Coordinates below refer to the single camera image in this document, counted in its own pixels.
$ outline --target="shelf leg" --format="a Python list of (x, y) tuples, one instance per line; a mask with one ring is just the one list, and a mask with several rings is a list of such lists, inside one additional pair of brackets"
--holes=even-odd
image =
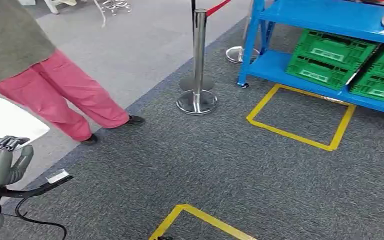
[(247, 83), (247, 71), (250, 68), (251, 57), (254, 49), (254, 43), (256, 41), (259, 23), (260, 23), (258, 16), (259, 16), (259, 13), (261, 13), (263, 10), (264, 10), (264, 1), (255, 0), (252, 4), (252, 11), (250, 14), (249, 26), (246, 34), (246, 39), (245, 39), (245, 50), (243, 51), (243, 63), (240, 66), (239, 77), (237, 80), (237, 84), (239, 86), (245, 86)]
[(267, 24), (267, 30), (265, 31), (265, 45), (262, 46), (260, 55), (269, 50), (270, 39), (272, 38), (273, 31), (275, 30), (276, 23), (274, 21), (269, 21)]

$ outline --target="black shoe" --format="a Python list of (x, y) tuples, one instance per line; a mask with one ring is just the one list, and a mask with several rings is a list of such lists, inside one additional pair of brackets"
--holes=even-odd
[(145, 123), (145, 118), (135, 115), (129, 115), (128, 121), (123, 125), (142, 125)]
[(88, 139), (81, 141), (81, 144), (84, 145), (94, 145), (98, 142), (98, 137), (95, 134), (92, 134)]

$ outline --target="person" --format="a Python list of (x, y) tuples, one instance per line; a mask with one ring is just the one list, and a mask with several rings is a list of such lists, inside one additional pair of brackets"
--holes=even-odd
[(0, 94), (88, 145), (98, 138), (66, 100), (104, 128), (145, 122), (58, 50), (17, 0), (0, 0)]

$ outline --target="blue metal shelf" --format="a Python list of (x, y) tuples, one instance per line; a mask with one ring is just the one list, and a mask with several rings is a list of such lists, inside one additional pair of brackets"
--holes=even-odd
[[(268, 50), (275, 23), (384, 43), (384, 27), (381, 23), (384, 6), (344, 0), (274, 0), (274, 3), (265, 9), (264, 3), (264, 0), (254, 0), (252, 6), (238, 85), (246, 87), (247, 75), (254, 75), (384, 112), (384, 101), (349, 93), (348, 86), (341, 91), (336, 91), (285, 73), (291, 55)], [(251, 64), (251, 51), (259, 26), (261, 27), (262, 55)]]
[(349, 93), (346, 88), (341, 91), (336, 91), (285, 73), (290, 58), (291, 54), (289, 53), (269, 50), (259, 56), (257, 60), (250, 65), (247, 72), (250, 75), (293, 88), (384, 112), (384, 101)]
[(384, 43), (384, 6), (344, 0), (278, 0), (261, 20)]

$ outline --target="stanchion post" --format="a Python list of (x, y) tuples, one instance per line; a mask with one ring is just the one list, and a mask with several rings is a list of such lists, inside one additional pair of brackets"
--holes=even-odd
[[(245, 25), (245, 29), (244, 29), (243, 35), (242, 35), (242, 45), (233, 46), (233, 47), (226, 50), (227, 60), (229, 60), (230, 62), (232, 62), (234, 64), (241, 64), (244, 62), (244, 60), (242, 59), (242, 56), (244, 54), (245, 41), (247, 40), (248, 26), (250, 25), (251, 12), (253, 10), (253, 5), (254, 5), (254, 0), (251, 1), (250, 6), (249, 6), (248, 15), (246, 16), (246, 25)], [(260, 54), (260, 52), (257, 49), (253, 48), (252, 57), (256, 58), (259, 54)]]
[(204, 54), (207, 25), (207, 11), (196, 9), (193, 18), (193, 89), (185, 91), (176, 104), (189, 115), (208, 114), (216, 107), (217, 97), (203, 90)]

